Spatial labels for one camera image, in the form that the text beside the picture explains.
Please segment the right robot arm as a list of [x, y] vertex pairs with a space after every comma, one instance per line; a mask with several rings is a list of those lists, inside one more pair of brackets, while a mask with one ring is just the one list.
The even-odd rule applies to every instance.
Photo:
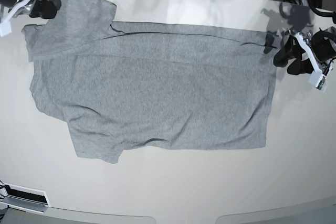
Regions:
[[31, 18], [53, 19], [61, 8], [61, 0], [1, 0], [8, 8], [8, 18], [28, 15]]

